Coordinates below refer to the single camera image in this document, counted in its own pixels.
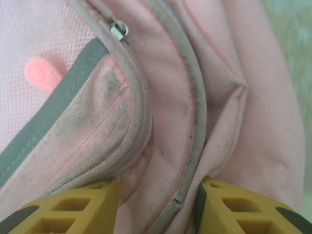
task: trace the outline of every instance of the gray trim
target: gray trim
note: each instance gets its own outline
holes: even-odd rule
[[[91,40],[38,113],[0,155],[0,187],[48,133],[77,95],[98,62],[109,52],[99,39]]]
[[[107,22],[98,20],[99,13],[90,7],[88,1],[71,0],[70,2],[82,21],[105,44],[124,73],[132,96],[132,115],[126,136],[108,158],[104,160],[105,155],[102,154],[93,160],[85,159],[44,191],[42,197],[79,187],[101,177],[120,173],[137,160],[145,148],[152,130],[152,112],[147,80],[129,45],[124,40],[116,39],[110,32]]]
[[[181,55],[183,56],[193,88],[195,105],[195,123],[190,154],[181,183],[177,189],[177,195],[176,197],[172,197],[167,207],[162,211],[160,217],[148,230],[148,233],[151,234],[161,234],[164,233],[164,230],[168,227],[174,215],[182,208],[197,164],[200,160],[206,135],[207,104],[201,69],[189,38],[186,35],[181,23],[178,21],[177,17],[171,10],[171,7],[165,0],[146,0],[146,4],[157,15],[158,20],[170,33]]]

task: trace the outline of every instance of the seam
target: seam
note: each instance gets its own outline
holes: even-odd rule
[[[195,16],[193,15],[193,13],[190,11],[190,9],[188,8],[187,6],[187,3],[186,3],[186,0],[184,0],[184,9],[186,11],[187,14],[189,14],[192,18],[192,22],[194,23],[194,26],[197,27],[197,33],[199,35],[201,35],[206,41],[207,41],[207,44],[211,47],[212,49],[212,52],[213,54],[220,60],[220,62],[225,66],[225,69],[226,71],[228,71],[229,73],[231,73],[231,75],[233,75],[235,77],[235,80],[233,79],[230,79],[228,77],[228,75],[226,75],[226,77],[224,77],[223,79],[226,80],[227,82],[229,82],[230,84],[234,85],[234,86],[237,86],[237,85],[243,85],[244,87],[247,87],[247,84],[246,84],[246,80],[244,78],[244,74],[242,73],[242,69],[241,69],[241,64],[240,64],[240,60],[239,60],[239,57],[237,55],[237,50],[236,50],[236,47],[235,45],[234,46],[234,51],[235,51],[235,56],[238,58],[239,60],[239,64],[238,64],[238,67],[239,67],[239,71],[236,72],[234,70],[234,67],[235,67],[235,64],[234,65],[230,65],[231,62],[227,62],[227,58],[224,58],[224,56],[222,56],[219,52],[218,52],[218,49],[217,49],[217,46],[215,46],[212,41],[211,41],[211,38],[208,34],[204,33],[203,32],[203,29],[201,27],[199,27],[198,25],[198,21],[195,20]]]
[[[242,101],[241,101],[241,96],[242,95],[244,95],[244,92],[246,91],[246,88],[243,88],[242,89],[242,91],[241,91],[241,93],[236,97],[236,99],[237,99],[237,102],[238,102],[238,106],[239,106],[239,109],[241,110],[242,108],[244,108],[244,106],[242,107],[241,105],[242,105]],[[239,128],[239,126],[241,125],[241,122],[242,122],[242,119],[240,119],[239,118],[239,116],[237,116],[236,117],[236,122],[235,122],[235,130],[237,130],[238,128]],[[235,144],[237,144],[237,141],[238,141],[238,139],[236,139],[235,140],[235,133],[234,133],[234,135],[233,135],[233,139],[232,139],[232,141],[231,141],[231,144],[230,144],[230,147],[229,147],[229,151],[228,151],[228,153],[227,153],[227,156],[226,156],[226,158],[224,159],[224,161],[223,161],[223,163],[219,166],[219,167],[217,167],[216,169],[214,169],[213,171],[211,171],[210,172],[210,174],[212,174],[212,175],[215,175],[215,173],[217,173],[217,172],[220,172],[223,168],[224,168],[224,166],[225,166],[225,164],[228,162],[228,160],[230,159],[230,157],[231,157],[231,154],[233,153],[233,146],[235,145]]]
[[[128,199],[137,191],[138,187],[140,186],[140,184],[141,184],[141,182],[142,182],[142,180],[143,180],[143,178],[144,178],[144,176],[145,176],[145,174],[146,174],[147,169],[148,169],[149,166],[150,166],[150,162],[151,162],[151,160],[152,160],[152,156],[153,156],[153,154],[154,154],[154,148],[155,148],[155,133],[154,133],[154,130],[152,130],[152,132],[153,132],[153,133],[152,133],[151,139],[150,139],[150,141],[149,141],[149,142],[151,142],[152,144],[151,144],[151,148],[150,148],[150,150],[149,150],[149,155],[148,155],[149,159],[148,159],[148,161],[147,161],[147,163],[146,163],[146,166],[145,166],[145,168],[144,168],[144,172],[143,172],[142,175],[140,176],[140,178],[139,178],[139,180],[137,181],[136,185],[135,185],[132,189],[128,189],[128,191],[125,192],[125,194],[128,194],[128,195],[125,196],[125,198],[124,198],[123,200],[120,200],[118,207],[120,207],[120,206],[123,205],[125,202],[127,202]],[[124,181],[125,181],[125,179],[121,180],[121,181],[119,182],[119,184],[122,184]]]
[[[72,160],[73,156],[90,140],[91,136],[93,136],[93,134],[97,131],[97,129],[100,127],[100,125],[102,125],[102,123],[104,122],[104,120],[107,118],[107,116],[114,110],[114,108],[118,105],[118,103],[120,102],[121,98],[127,93],[128,88],[126,88],[125,90],[122,91],[122,93],[120,94],[120,96],[118,97],[118,99],[116,100],[116,102],[114,103],[114,105],[112,106],[112,108],[109,110],[109,112],[106,114],[106,116],[101,120],[101,122],[96,126],[96,128],[94,128],[94,130],[89,134],[89,136],[80,144],[80,146],[70,155],[69,159],[63,164],[63,166],[55,172],[55,174],[59,173],[69,162],[70,160]]]
[[[98,57],[99,53],[102,52],[104,49],[100,49],[98,50],[98,52],[93,56],[92,60],[90,60],[90,58],[88,58],[89,63],[87,64],[87,66],[85,67],[85,69],[83,70],[83,72],[81,73],[80,77],[76,80],[76,83],[72,86],[71,90],[67,93],[67,95],[65,96],[65,98],[63,99],[63,101],[61,101],[58,104],[58,107],[55,109],[55,111],[51,114],[51,116],[47,119],[47,121],[42,125],[42,127],[36,132],[36,134],[31,138],[31,140],[28,140],[26,145],[23,147],[23,149],[21,150],[21,152],[18,154],[18,156],[16,157],[16,159],[7,167],[7,169],[5,170],[5,172],[2,174],[1,178],[0,178],[0,182],[2,182],[4,180],[4,177],[7,175],[7,173],[9,172],[9,170],[11,169],[11,167],[19,160],[19,158],[21,157],[21,155],[25,152],[25,150],[27,150],[29,148],[29,145],[31,143],[33,143],[38,135],[42,132],[43,128],[47,125],[47,123],[54,117],[55,113],[59,110],[60,106],[64,103],[65,99],[68,99],[68,96],[72,93],[73,89],[77,86],[78,82],[82,79],[83,75],[85,74],[85,72],[88,70],[88,68],[91,66],[91,64],[93,63],[93,61]]]
[[[117,63],[116,59],[115,59],[112,55],[109,55],[109,56],[112,58],[116,70],[117,70],[118,72],[120,72],[120,75],[123,77],[122,88],[124,88],[125,85],[126,85],[126,87],[128,87],[128,86],[129,86],[129,82],[128,82],[128,80],[127,80],[126,75],[125,75],[124,72],[121,70],[121,68],[120,68],[119,64]],[[122,94],[121,94],[121,96],[119,97],[119,100],[121,99],[122,95],[124,95],[124,94],[127,93],[128,90],[129,90],[129,88],[126,88],[124,91],[122,91]],[[127,135],[127,133],[129,132],[129,126],[130,126],[130,123],[131,123],[131,120],[132,120],[132,108],[131,108],[131,107],[129,107],[129,113],[130,113],[130,119],[129,119],[129,122],[128,122],[128,128],[127,128],[127,132],[126,132],[125,135]],[[102,122],[103,122],[104,120],[105,120],[105,118],[104,118],[104,119],[101,121],[101,123],[94,129],[94,131],[87,137],[87,139],[81,144],[81,146],[82,146],[83,144],[85,144],[85,143],[88,141],[88,139],[90,138],[90,136],[98,129],[98,127],[102,124]],[[105,158],[105,160],[106,160],[107,158],[109,158],[115,151],[116,151],[116,150],[114,150],[109,156],[107,156],[107,157]],[[71,160],[71,158],[72,158],[72,156],[70,156],[70,158],[65,162],[65,164],[67,164],[67,163]],[[56,173],[60,172],[60,170],[62,170],[62,168],[65,166],[65,164],[64,164]],[[79,174],[78,176],[82,176],[82,175],[85,174],[86,172],[87,172],[87,171],[84,171],[84,172],[82,172],[81,174]],[[68,183],[71,182],[72,180],[73,180],[73,179],[70,179],[69,181],[67,181],[67,182],[64,183],[63,185],[58,186],[58,187],[55,188],[53,191],[51,191],[49,194],[53,193],[55,190],[59,189],[60,187],[62,187],[62,186],[64,186],[64,185],[68,184]]]
[[[151,16],[157,21],[157,23],[159,24],[159,26],[163,29],[164,33],[168,36],[169,38],[169,41],[172,43],[173,47],[175,48],[176,52],[178,53],[178,57],[179,59],[181,60],[181,62],[183,63],[183,67],[184,67],[184,71],[188,74],[187,75],[187,78],[188,78],[188,83],[190,85],[190,90],[191,92],[193,93],[193,89],[192,89],[192,83],[190,81],[190,74],[186,68],[186,64],[183,60],[183,57],[179,51],[179,49],[177,48],[177,45],[176,45],[176,42],[172,39],[170,33],[168,32],[168,30],[165,28],[165,26],[160,22],[160,20],[157,18],[157,16],[154,14],[154,12],[146,5],[145,2],[142,3],[142,5],[145,7],[145,9],[151,14]],[[192,102],[193,104],[193,111],[195,111],[195,103],[194,101]],[[193,121],[193,125],[192,125],[192,130],[191,130],[192,134],[194,133],[194,121]],[[192,147],[192,141],[193,141],[193,137],[192,139],[190,139],[190,143],[189,143],[189,151],[188,151],[188,157],[187,159],[185,160],[184,162],[184,167],[183,167],[183,171],[180,175],[180,178],[179,178],[179,181],[177,182],[177,184],[175,185],[175,188],[174,188],[174,191],[173,193],[171,194],[171,197],[169,198],[169,200],[165,203],[165,205],[162,207],[161,211],[158,213],[158,215],[155,217],[154,221],[148,225],[147,228],[145,228],[145,232],[147,232],[154,224],[155,222],[159,219],[159,217],[161,216],[161,214],[163,213],[163,211],[165,210],[165,208],[168,206],[169,202],[171,201],[173,195],[177,192],[178,188],[179,188],[179,185],[181,183],[181,180],[183,178],[183,175],[185,173],[185,169],[187,168],[187,162],[188,162],[188,159],[189,159],[189,156],[190,156],[190,151],[191,151],[191,147]]]
[[[125,135],[127,135],[128,132],[129,132],[129,125],[128,125],[127,132],[126,132]],[[114,152],[116,152],[117,149],[118,149],[118,147],[117,147],[107,158],[109,158]],[[78,178],[79,176],[82,176],[83,174],[85,174],[85,173],[88,172],[88,171],[89,171],[89,169],[87,169],[87,170],[84,171],[84,172],[79,173],[78,176],[76,176],[76,177],[73,178],[73,179],[68,180],[68,181],[65,182],[64,184],[58,185],[56,188],[54,188],[52,191],[50,191],[50,192],[48,193],[48,195],[51,195],[51,194],[54,193],[57,189],[61,188],[62,186],[67,185],[68,183],[70,183],[70,182],[73,181],[74,179]]]

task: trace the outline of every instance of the green background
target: green background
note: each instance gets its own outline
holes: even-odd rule
[[[263,0],[284,52],[306,132],[302,215],[312,222],[312,0]]]

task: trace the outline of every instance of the stitching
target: stitching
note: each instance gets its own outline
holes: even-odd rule
[[[117,106],[117,104],[119,104],[121,98],[127,93],[128,88],[126,88],[125,90],[122,91],[122,93],[120,94],[120,96],[118,97],[118,99],[116,100],[116,102],[114,103],[114,105],[112,106],[112,108],[109,110],[109,112],[107,113],[106,116],[104,116],[104,118],[101,120],[101,122],[96,126],[96,128],[94,128],[94,130],[89,134],[89,136],[78,146],[78,148],[69,156],[68,160],[66,160],[66,162],[63,164],[63,166],[61,166],[61,168],[59,170],[57,170],[54,175],[57,175],[61,170],[63,170],[63,168],[73,159],[73,156],[75,156],[75,154],[77,152],[79,152],[81,150],[81,148],[86,145],[86,143],[90,140],[90,138],[94,135],[94,133],[99,129],[100,125],[103,124],[103,122],[106,120],[107,116],[114,110],[114,108]],[[54,177],[52,177],[49,182],[47,183],[48,185],[53,184],[52,181],[54,180]]]
[[[184,7],[186,8],[187,13],[189,13],[195,26],[198,28],[199,33],[205,38],[205,40],[211,46],[212,51],[220,58],[222,63],[231,71],[231,73],[236,74],[236,72],[234,72],[235,65],[231,64],[229,59],[227,59],[223,54],[220,53],[220,51],[218,50],[218,46],[215,45],[212,38],[208,35],[209,33],[205,32],[205,30],[202,28],[202,25],[200,25],[199,20],[197,16],[195,15],[195,13],[193,12],[193,10],[189,8],[190,3],[186,0],[184,0],[183,3],[184,3]]]
[[[113,67],[118,71],[118,72],[120,72],[120,75],[122,76],[122,80],[123,80],[123,83],[122,83],[122,87],[121,87],[121,89],[123,89],[123,88],[125,88],[126,87],[126,89],[125,90],[123,90],[122,91],[122,94],[120,94],[120,97],[118,98],[118,100],[116,101],[116,103],[114,104],[114,106],[111,108],[111,110],[109,111],[109,113],[111,113],[111,111],[116,107],[116,105],[118,104],[118,102],[120,101],[120,99],[122,98],[122,96],[123,95],[125,95],[127,92],[128,92],[128,90],[129,90],[129,88],[128,88],[128,85],[129,85],[129,83],[128,83],[128,80],[127,80],[127,78],[126,78],[126,76],[125,76],[125,74],[123,73],[123,71],[120,69],[120,66],[119,66],[119,64],[117,63],[117,61],[115,60],[115,58],[110,54],[110,55],[108,55],[108,56],[106,56],[106,60],[108,60],[108,59],[112,59],[112,62],[113,62]],[[106,119],[106,117],[105,118],[103,118],[102,120],[101,120],[101,122],[98,124],[98,126],[93,130],[93,132],[84,140],[84,142],[79,146],[79,148],[74,152],[74,153],[72,153],[72,155],[68,158],[68,160],[65,162],[65,164],[57,171],[57,172],[55,172],[55,174],[58,174],[63,168],[64,168],[64,166],[65,165],[67,165],[69,162],[70,162],[70,160],[72,159],[72,157],[81,149],[81,147],[83,146],[83,145],[85,145],[88,141],[89,141],[89,139],[90,139],[90,137],[94,134],[94,132],[95,131],[97,131],[97,129],[100,127],[100,125],[103,123],[103,121]],[[72,181],[72,179],[70,179],[69,181],[67,181],[66,183],[64,183],[63,185],[61,185],[61,186],[64,186],[64,185],[67,185],[69,182],[71,182]],[[57,189],[59,189],[61,186],[58,186],[57,188],[55,188],[53,191],[51,191],[49,194],[51,194],[51,193],[53,193],[55,190],[57,190]]]
[[[157,18],[157,16],[154,14],[154,12],[150,9],[149,6],[147,6],[147,4],[144,2],[142,3],[142,6],[150,13],[150,15],[155,19],[155,21],[159,24],[159,26],[164,30],[164,33],[168,36],[169,38],[169,41],[171,42],[171,44],[173,45],[173,47],[175,48],[175,50],[177,51],[178,53],[178,58],[181,60],[181,62],[183,63],[183,67],[184,67],[184,71],[188,74],[187,75],[187,79],[188,79],[188,83],[190,85],[190,90],[192,92],[192,94],[194,94],[194,91],[193,91],[193,87],[192,87],[192,81],[191,81],[191,78],[190,78],[190,74],[187,70],[187,67],[186,67],[186,64],[183,60],[183,57],[179,51],[179,49],[177,48],[177,45],[176,45],[176,42],[173,40],[173,38],[171,37],[170,33],[168,32],[168,30],[165,28],[165,26],[160,22],[160,20]],[[192,102],[193,104],[193,111],[195,111],[195,103],[194,101]],[[192,130],[191,132],[194,133],[194,130],[195,130],[195,123],[193,121],[193,124],[192,124]],[[190,139],[189,140],[189,149],[188,149],[188,156],[190,156],[190,151],[191,151],[191,148],[192,148],[192,144],[193,144],[193,140],[194,138]],[[164,212],[164,210],[166,209],[166,207],[168,207],[168,204],[170,203],[170,201],[172,200],[172,197],[174,196],[174,194],[177,192],[177,190],[179,189],[179,186],[181,184],[181,181],[183,179],[183,175],[185,174],[185,170],[187,168],[187,163],[189,161],[189,157],[186,158],[185,160],[185,164],[184,164],[184,168],[182,170],[182,173],[180,175],[180,178],[178,180],[178,182],[176,183],[175,185],[175,188],[174,188],[174,191],[172,192],[171,194],[171,197],[169,198],[169,200],[165,203],[165,205],[161,208],[160,212],[156,215],[156,218],[154,219],[154,221],[152,221],[146,228],[145,228],[145,232],[148,232],[149,229],[157,222],[157,220],[159,219],[159,217],[162,215],[162,213]]]
[[[241,104],[241,96],[244,95],[244,92],[245,92],[245,91],[246,91],[246,88],[243,88],[242,91],[241,91],[241,93],[238,95],[238,97],[236,97],[236,99],[237,99],[237,101],[238,101],[238,107],[239,107],[239,109],[244,108],[244,106],[243,106],[243,107],[241,106],[241,105],[242,105],[242,104]],[[240,125],[241,125],[242,119],[239,119],[239,117],[236,117],[235,130],[237,130],[237,129],[239,128],[239,122],[240,122]],[[216,169],[212,170],[212,171],[210,172],[210,174],[215,175],[216,173],[220,172],[220,171],[224,168],[225,164],[228,162],[228,160],[229,160],[230,157],[231,157],[230,154],[233,153],[233,150],[231,150],[231,148],[232,148],[232,147],[235,145],[235,143],[237,143],[237,142],[238,142],[238,138],[235,140],[235,133],[234,133],[233,139],[232,139],[232,141],[231,141],[231,144],[230,144],[230,147],[229,147],[229,151],[228,151],[228,153],[227,153],[226,158],[224,159],[223,163],[221,163],[221,165],[220,165],[219,167],[217,167]]]
[[[19,160],[19,158],[22,156],[22,154],[29,148],[29,145],[31,143],[33,143],[37,137],[39,136],[39,134],[42,132],[43,128],[47,125],[47,123],[54,117],[54,115],[56,114],[56,112],[59,110],[60,106],[64,103],[65,99],[68,99],[68,96],[72,93],[73,89],[77,86],[78,82],[82,79],[83,75],[85,74],[85,72],[88,70],[88,68],[91,66],[91,64],[93,63],[93,61],[98,57],[99,53],[104,51],[104,48],[98,50],[98,52],[93,56],[92,60],[90,60],[90,57],[88,58],[88,64],[85,67],[85,69],[83,70],[83,72],[81,73],[80,77],[76,80],[76,83],[72,86],[71,90],[67,93],[67,95],[65,96],[65,98],[63,99],[63,101],[61,101],[58,104],[58,107],[55,109],[55,111],[51,114],[51,116],[47,119],[47,121],[42,125],[42,127],[36,132],[36,134],[31,138],[31,140],[27,141],[27,144],[24,146],[24,148],[21,150],[21,152],[19,153],[19,155],[16,157],[16,159],[7,167],[7,169],[5,170],[5,172],[2,174],[1,178],[0,178],[0,182],[2,183],[4,181],[4,177],[7,175],[7,173],[9,172],[9,170],[11,169],[11,167]]]
[[[155,149],[155,132],[154,132],[154,126],[152,126],[152,135],[151,135],[151,139],[149,140],[149,142],[147,143],[147,146],[148,144],[151,144],[150,146],[150,150],[149,150],[149,153],[148,153],[148,161],[146,163],[146,166],[144,168],[144,172],[142,173],[142,175],[139,177],[139,179],[137,180],[137,183],[134,187],[132,187],[132,189],[129,189],[127,192],[125,192],[125,194],[127,194],[126,196],[124,196],[123,199],[120,199],[120,202],[119,202],[119,205],[118,207],[122,206],[125,202],[127,202],[129,200],[129,198],[137,191],[138,187],[140,186],[145,174],[146,174],[146,171],[147,169],[149,168],[150,166],[150,162],[152,160],[152,156],[154,154],[154,149]],[[119,184],[122,184],[123,182],[125,181],[125,178],[123,180],[120,180],[119,181]]]

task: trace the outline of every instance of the pink fabric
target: pink fabric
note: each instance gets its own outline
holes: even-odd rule
[[[27,62],[44,58],[65,75],[94,33],[65,1],[8,0],[0,7],[0,151],[48,96],[25,77]]]
[[[231,115],[237,107],[233,109],[233,106],[226,106],[212,132],[212,127],[208,126],[207,134],[211,135],[189,189],[186,205],[174,217],[166,233],[183,233],[186,230],[186,220],[192,210],[191,204],[194,202],[198,184],[205,175],[217,176],[248,190],[272,197],[299,212],[305,165],[304,131],[287,67],[261,2],[258,0],[210,0],[197,1],[196,4],[194,2],[191,4],[189,0],[170,2],[188,32],[193,33],[191,28],[193,22],[187,17],[188,11],[201,19],[198,21],[203,23],[203,27],[209,25],[204,28],[205,36],[209,37],[207,42],[224,61],[225,66],[232,70],[232,77],[235,77],[237,72],[233,71],[231,66],[236,64],[234,69],[238,71],[239,76],[245,78],[249,95],[238,142],[231,146],[229,152],[224,150],[229,142],[222,145],[226,136],[231,133],[228,132],[226,124],[230,123],[231,119],[227,119],[226,115]],[[203,42],[200,36],[191,38],[193,42]],[[206,64],[211,62],[217,66],[216,61],[206,60]],[[225,71],[215,73],[213,68],[210,71],[212,72],[210,80],[214,81],[219,80],[222,73],[225,73]],[[208,102],[208,109],[214,107],[212,103],[210,108]]]

